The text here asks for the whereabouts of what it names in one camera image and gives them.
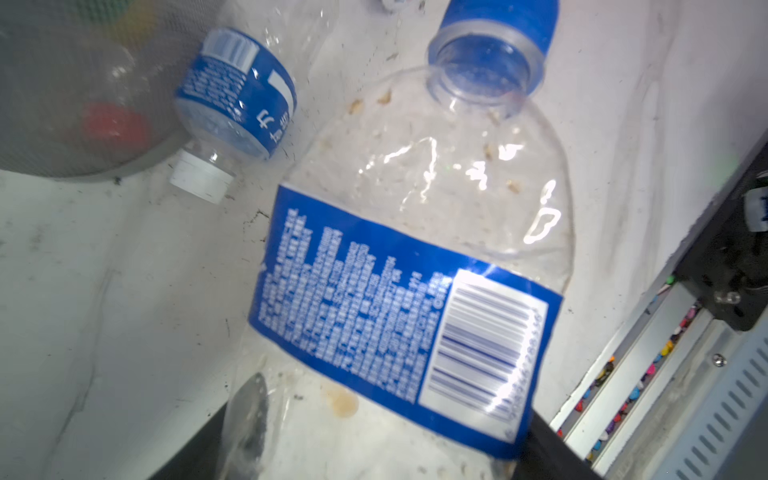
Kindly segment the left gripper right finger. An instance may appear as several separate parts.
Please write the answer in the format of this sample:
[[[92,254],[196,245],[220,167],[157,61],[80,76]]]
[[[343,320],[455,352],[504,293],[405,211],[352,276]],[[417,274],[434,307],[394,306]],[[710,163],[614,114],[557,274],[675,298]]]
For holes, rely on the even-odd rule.
[[[601,480],[536,412],[512,480]]]

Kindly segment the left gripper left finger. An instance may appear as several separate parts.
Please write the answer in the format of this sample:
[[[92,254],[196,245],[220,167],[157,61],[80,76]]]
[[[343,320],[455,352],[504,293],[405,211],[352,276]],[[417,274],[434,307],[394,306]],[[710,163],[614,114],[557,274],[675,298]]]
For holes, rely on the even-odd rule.
[[[267,382],[251,376],[156,473],[154,479],[256,479],[264,452]]]

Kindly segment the small bottle blue cap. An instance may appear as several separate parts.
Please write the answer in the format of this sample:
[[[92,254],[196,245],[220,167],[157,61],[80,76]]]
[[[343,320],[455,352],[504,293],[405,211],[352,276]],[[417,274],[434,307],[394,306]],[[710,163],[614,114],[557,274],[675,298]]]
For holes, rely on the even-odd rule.
[[[220,479],[509,479],[573,271],[555,1],[453,1],[279,185]]]

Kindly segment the red label bottle red cap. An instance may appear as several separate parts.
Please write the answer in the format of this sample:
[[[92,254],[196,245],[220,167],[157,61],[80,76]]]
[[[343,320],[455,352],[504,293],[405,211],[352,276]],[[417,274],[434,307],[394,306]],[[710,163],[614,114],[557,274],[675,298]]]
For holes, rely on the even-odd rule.
[[[125,149],[146,149],[151,133],[145,117],[111,103],[89,104],[82,120],[84,135],[90,140]]]

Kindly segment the clear bottle blue label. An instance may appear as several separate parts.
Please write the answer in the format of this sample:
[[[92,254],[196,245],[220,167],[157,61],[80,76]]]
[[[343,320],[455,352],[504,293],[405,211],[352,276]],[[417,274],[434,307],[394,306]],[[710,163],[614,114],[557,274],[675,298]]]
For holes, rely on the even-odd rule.
[[[227,1],[179,85],[190,141],[170,182],[219,203],[242,166],[269,159],[338,17],[335,1]]]

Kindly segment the grey mesh waste bin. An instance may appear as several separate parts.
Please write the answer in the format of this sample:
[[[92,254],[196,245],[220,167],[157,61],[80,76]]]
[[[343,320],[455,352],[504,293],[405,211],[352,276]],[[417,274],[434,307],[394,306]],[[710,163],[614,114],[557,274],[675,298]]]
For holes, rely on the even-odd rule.
[[[174,95],[219,1],[5,1],[1,5],[1,167],[46,177],[131,174],[187,141]],[[151,144],[87,138],[86,107],[143,115]]]

